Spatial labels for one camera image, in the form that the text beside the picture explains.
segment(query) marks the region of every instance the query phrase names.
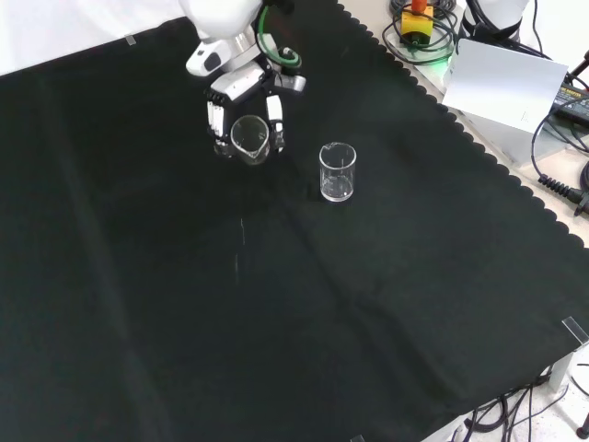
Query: green cable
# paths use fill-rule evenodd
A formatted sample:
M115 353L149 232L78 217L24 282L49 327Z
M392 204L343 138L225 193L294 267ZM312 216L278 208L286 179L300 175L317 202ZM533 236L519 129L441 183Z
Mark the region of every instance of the green cable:
M266 21L266 16L268 15L268 10L270 9L269 6L265 6L261 12L260 21L258 23L258 40L260 41L261 47L264 50L266 56L270 58L273 62L277 64L282 64L289 67L297 67L301 64L301 59L298 56L298 53L293 52L293 58L283 58L276 53L272 53L270 48L266 45L266 41L264 41L264 22Z

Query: white wall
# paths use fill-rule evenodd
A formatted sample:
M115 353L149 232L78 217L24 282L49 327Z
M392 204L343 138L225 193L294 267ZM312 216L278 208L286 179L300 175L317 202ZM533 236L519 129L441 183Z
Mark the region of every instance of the white wall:
M363 1L366 7L382 9L380 0ZM522 24L522 42L537 48L531 29L534 2L529 1ZM465 6L466 0L458 3ZM571 0L567 7L561 7L561 0L538 3L537 28L544 52L573 68L589 50L589 0ZM151 29L181 16L178 0L0 0L0 75ZM589 82L589 72L582 78Z
M177 0L0 0L0 75L182 16Z

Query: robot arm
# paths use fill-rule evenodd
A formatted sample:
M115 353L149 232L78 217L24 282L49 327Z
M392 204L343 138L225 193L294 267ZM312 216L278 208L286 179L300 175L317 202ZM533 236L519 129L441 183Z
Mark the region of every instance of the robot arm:
M284 8L289 0L180 0L201 39L186 63L188 71L195 76L208 76L218 69L225 72L206 91L209 133L215 140L215 151L221 156L235 154L236 147L229 140L231 106L256 88L266 93L271 143L277 151L284 147L282 103L273 90L281 87L302 92L306 80L296 72L282 73L282 66L276 63L281 55L292 58L294 54L299 60L295 52L288 48L277 51L271 35L256 36L258 30L252 28L260 9L277 2L283 2ZM258 41L262 41L264 52Z
M180 5L201 39L186 64L194 76L210 75L253 46L251 23L260 11L261 0L180 0ZM238 64L228 66L229 70L240 67Z

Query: scalloped edge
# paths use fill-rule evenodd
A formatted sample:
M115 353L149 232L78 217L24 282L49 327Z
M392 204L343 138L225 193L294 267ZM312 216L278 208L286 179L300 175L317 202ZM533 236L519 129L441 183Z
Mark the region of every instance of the scalloped edge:
M563 233L566 235L568 241L573 242L577 247L581 246L582 249L589 249L589 244L585 246L585 243L581 237L571 232L570 227L564 223L563 221L559 220L559 216L556 212L552 209L546 207L546 202L538 197L538 192L541 191L539 188L530 187L529 185L525 184L522 181L522 178L525 178L522 174L516 175L517 172L509 169L509 167L502 163L501 159L497 157L488 147L486 147L483 143L485 140L479 138L476 134L473 134L469 128L465 127L464 122L460 119L460 117L450 111L445 105L438 101L438 98L428 93L427 88L422 84L420 79L414 75L414 72L411 71L404 63L398 60L395 55L388 51L387 47L380 42L380 39L375 37L373 31L368 29L368 27L362 23L358 18L354 17L350 11L348 11L342 3L339 3L338 0L327 0L330 1L332 4L335 5L336 9L338 9L348 20L353 23L358 30L363 32L363 35L372 42L373 45L377 46L379 52L384 53L387 58L390 59L391 63L396 67L400 67L403 73L409 77L411 83L428 99L429 101L433 101L437 108L443 113L443 118L449 119L454 123L456 129L462 134L465 138L469 140L469 142L474 145L479 153L481 154L484 161L492 162L493 166L498 169L501 174L506 177L509 181L513 181L516 186L514 189L517 189L517 192L523 192L526 194L527 197L530 198L530 201L534 205L539 205L544 213L544 216L556 226L558 230L562 230Z

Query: table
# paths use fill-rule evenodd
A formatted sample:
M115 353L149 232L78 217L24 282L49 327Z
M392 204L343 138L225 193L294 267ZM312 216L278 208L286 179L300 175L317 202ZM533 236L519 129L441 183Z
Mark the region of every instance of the table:
M286 100L296 148L267 168L195 133L186 21L3 78L6 439L413 442L574 349L583 250L334 3L299 7L313 103ZM336 136L359 185L329 206L312 191ZM532 221L571 267L521 265Z
M358 18L361 23L365 24L368 30L374 33L375 38L378 38L382 44L382 30L390 24L390 15L388 12L383 13L383 11L388 11L388 0L376 0L369 4L362 0L340 0L340 3L352 14L353 17ZM407 69L410 69L412 75L418 78L419 84L425 87L429 94L435 96L439 101L442 101L444 95L440 90L442 87L439 84L439 72L436 72L435 69L428 69L427 67L418 70L413 65L403 64ZM432 81L428 79L427 75L431 76ZM465 130L472 134L477 142L485 145L487 153L494 155L499 164L503 164L505 167L509 168L510 173L518 177L521 180L522 185L530 188L534 193L534 196L541 199L546 208L556 214L557 219L567 226L571 234L581 238L584 246L589 248L589 218L587 216L582 215L575 217L573 215L573 204L569 204L561 198L555 197L554 193L549 192L546 188L537 183L537 174L531 164L521 168L514 166L508 158L504 157L497 146L494 146L491 142L485 140L473 124L470 123L468 118L459 111L451 111L464 125ZM578 187L578 178L581 174L581 170L587 164L587 161L587 156L584 156L572 147L563 144L562 151L541 159L538 161L538 165L550 177L567 183L572 187ZM571 371L575 361L577 361L577 358L575 357L576 355L576 353L571 354L557 364L555 376L551 381L553 392L561 391L562 383L566 381L565 373ZM447 440L448 434L451 433L453 428L456 428L461 424L463 417L464 416L460 416L449 425L441 428L440 431L426 439L426 442L441 442Z
M374 33L375 38L381 40L383 29L390 24L390 15L388 14L387 0L373 0L363 2L362 0L340 0L340 3L354 17L358 18L361 23L368 27L368 30ZM420 85L425 87L429 94L442 101L442 93L414 66L405 64L405 67L411 70L411 74L419 79ZM573 216L574 206L561 198L555 196L552 192L537 183L537 174L531 167L515 168L509 160L505 158L501 151L494 148L490 142L473 127L473 125L460 112L454 112L466 130L472 134L477 142L485 145L487 152L497 157L500 164L510 169L510 173L519 178L523 185L530 188L534 196L544 202L547 209L556 214L557 219L565 224L573 235L583 240L585 247L589 247L589 218L587 216ZM581 170L587 164L587 157L578 153L572 147L557 154L543 158L538 162L540 168L550 177L560 180L571 187L578 187Z

